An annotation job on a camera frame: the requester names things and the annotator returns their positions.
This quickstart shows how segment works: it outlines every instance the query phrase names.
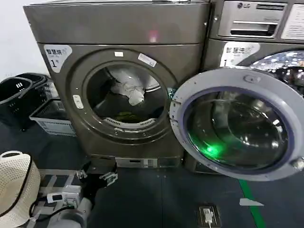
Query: white label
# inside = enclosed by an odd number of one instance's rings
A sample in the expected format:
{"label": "white label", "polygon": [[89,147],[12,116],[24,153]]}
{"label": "white label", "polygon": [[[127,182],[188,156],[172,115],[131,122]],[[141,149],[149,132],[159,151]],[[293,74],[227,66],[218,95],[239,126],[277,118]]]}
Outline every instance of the white label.
{"label": "white label", "polygon": [[304,4],[293,5],[281,39],[304,40]]}
{"label": "white label", "polygon": [[114,55],[115,57],[124,57],[124,53],[122,51],[115,51]]}
{"label": "white label", "polygon": [[220,67],[236,66],[245,58],[253,55],[260,49],[260,44],[249,42],[227,42],[225,44]]}
{"label": "white label", "polygon": [[155,65],[157,64],[157,62],[154,59],[147,57],[142,53],[139,54],[138,59],[152,67],[155,67]]}
{"label": "white label", "polygon": [[52,70],[59,73],[65,60],[72,53],[72,48],[69,45],[46,44],[44,51]]}
{"label": "white label", "polygon": [[81,97],[79,95],[73,95],[73,100],[78,109],[83,109],[84,105],[82,104]]}

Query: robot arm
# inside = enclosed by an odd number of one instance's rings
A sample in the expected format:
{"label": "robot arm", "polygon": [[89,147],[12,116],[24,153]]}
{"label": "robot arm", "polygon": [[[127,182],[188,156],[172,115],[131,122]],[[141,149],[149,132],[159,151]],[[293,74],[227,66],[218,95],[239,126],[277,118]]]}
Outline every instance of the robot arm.
{"label": "robot arm", "polygon": [[77,172],[77,176],[82,186],[68,185],[64,187],[62,193],[48,194],[49,203],[63,201],[64,207],[74,208],[62,211],[59,219],[49,224],[49,228],[86,228],[98,190],[113,184],[118,179],[116,165],[110,172],[99,174],[91,163],[84,165],[82,170]]}

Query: white wall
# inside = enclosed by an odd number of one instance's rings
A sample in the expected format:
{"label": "white wall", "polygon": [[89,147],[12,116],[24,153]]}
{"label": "white wall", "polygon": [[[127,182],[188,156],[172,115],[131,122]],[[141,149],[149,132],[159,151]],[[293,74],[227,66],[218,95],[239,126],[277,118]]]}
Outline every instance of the white wall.
{"label": "white wall", "polygon": [[23,5],[38,2],[41,0],[1,3],[0,81],[26,72],[49,74],[22,8]]}

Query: control panel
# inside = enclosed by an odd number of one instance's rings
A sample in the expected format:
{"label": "control panel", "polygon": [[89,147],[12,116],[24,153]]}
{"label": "control panel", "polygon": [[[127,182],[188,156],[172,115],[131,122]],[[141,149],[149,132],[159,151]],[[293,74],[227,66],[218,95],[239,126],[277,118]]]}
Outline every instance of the control panel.
{"label": "control panel", "polygon": [[286,3],[225,1],[218,35],[273,38],[286,7]]}

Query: lg logo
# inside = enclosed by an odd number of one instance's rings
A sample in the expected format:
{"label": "lg logo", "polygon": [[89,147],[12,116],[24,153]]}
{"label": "lg logo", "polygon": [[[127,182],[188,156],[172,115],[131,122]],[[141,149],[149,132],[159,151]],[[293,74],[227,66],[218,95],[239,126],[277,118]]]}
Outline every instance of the lg logo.
{"label": "lg logo", "polygon": [[250,3],[242,3],[242,2],[240,2],[240,3],[237,5],[237,7],[238,7],[239,9],[241,9],[241,8],[249,9],[249,8],[250,8]]}

